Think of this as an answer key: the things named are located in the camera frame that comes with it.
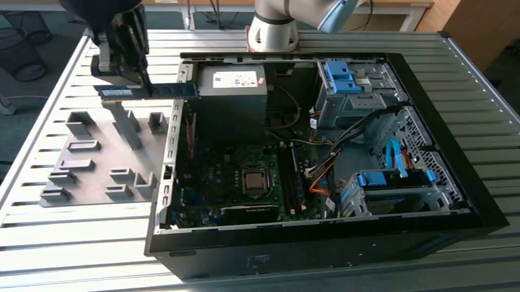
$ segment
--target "black mesh bin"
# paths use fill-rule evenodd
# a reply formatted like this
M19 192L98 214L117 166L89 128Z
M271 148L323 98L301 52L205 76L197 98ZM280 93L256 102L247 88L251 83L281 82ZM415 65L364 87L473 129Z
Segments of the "black mesh bin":
M39 78L46 72L39 54L26 42L21 29L0 29L0 67L21 82Z
M1 13L15 29L26 32L26 40L31 44L43 44L51 39L41 14L37 11L3 11Z

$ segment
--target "table surface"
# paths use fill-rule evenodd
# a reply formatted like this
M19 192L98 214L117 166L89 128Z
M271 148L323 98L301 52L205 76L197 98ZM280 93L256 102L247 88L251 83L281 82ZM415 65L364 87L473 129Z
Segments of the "table surface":
M142 256L149 203L56 207L37 205L42 183L68 134L70 110L106 115L89 75L97 48L82 37L21 148L0 197L0 288L7 291L518 291L520 119L473 70L449 39L434 33L301 32L307 52L399 52L474 165L510 226L449 246L426 258L326 270L201 279L182 283ZM149 74L176 79L178 53L243 51L241 31L149 31ZM136 116L170 102L125 102Z

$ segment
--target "ram slot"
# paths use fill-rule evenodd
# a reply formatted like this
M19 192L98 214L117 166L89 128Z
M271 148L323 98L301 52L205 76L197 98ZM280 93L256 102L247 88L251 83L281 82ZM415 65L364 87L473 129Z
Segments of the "ram slot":
M297 167L299 149L296 146L291 147L291 154L292 154L297 206L299 206L300 211L304 211L307 209L307 207L305 207L305 193L304 193L304 187L303 187L303 180L300 178L301 173L300 173L299 167Z
M299 202L291 150L285 147L277 148L276 159L280 174L280 187L284 198L284 210L288 214L295 215L296 210L299 210Z

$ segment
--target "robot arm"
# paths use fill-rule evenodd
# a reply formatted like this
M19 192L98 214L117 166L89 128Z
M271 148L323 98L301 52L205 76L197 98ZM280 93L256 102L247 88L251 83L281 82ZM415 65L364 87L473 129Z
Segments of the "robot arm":
M92 75L120 76L152 93L146 73L144 7L140 0L58 0L62 8L88 23L100 53L92 57Z
M358 0L255 0L255 16L247 34L249 48L257 52L292 51L297 42L295 20L334 33L356 3Z

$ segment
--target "cpu socket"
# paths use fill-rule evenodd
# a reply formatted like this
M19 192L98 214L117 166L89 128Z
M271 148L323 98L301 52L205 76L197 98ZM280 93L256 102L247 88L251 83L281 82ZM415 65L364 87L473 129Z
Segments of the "cpu socket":
M241 169L241 191L251 199L259 199L267 194L268 176L264 167Z

